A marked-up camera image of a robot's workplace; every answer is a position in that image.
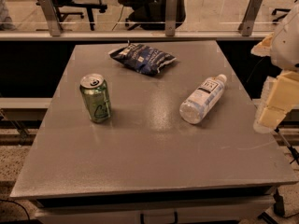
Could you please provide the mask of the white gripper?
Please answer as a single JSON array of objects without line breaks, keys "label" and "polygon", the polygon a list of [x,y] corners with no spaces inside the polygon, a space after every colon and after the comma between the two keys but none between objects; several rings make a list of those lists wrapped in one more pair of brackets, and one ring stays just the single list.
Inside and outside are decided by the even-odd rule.
[{"label": "white gripper", "polygon": [[267,77],[255,115],[256,130],[275,130],[286,115],[299,105],[299,5],[296,4],[275,29],[250,51],[271,57],[273,65],[284,69],[277,77]]}]

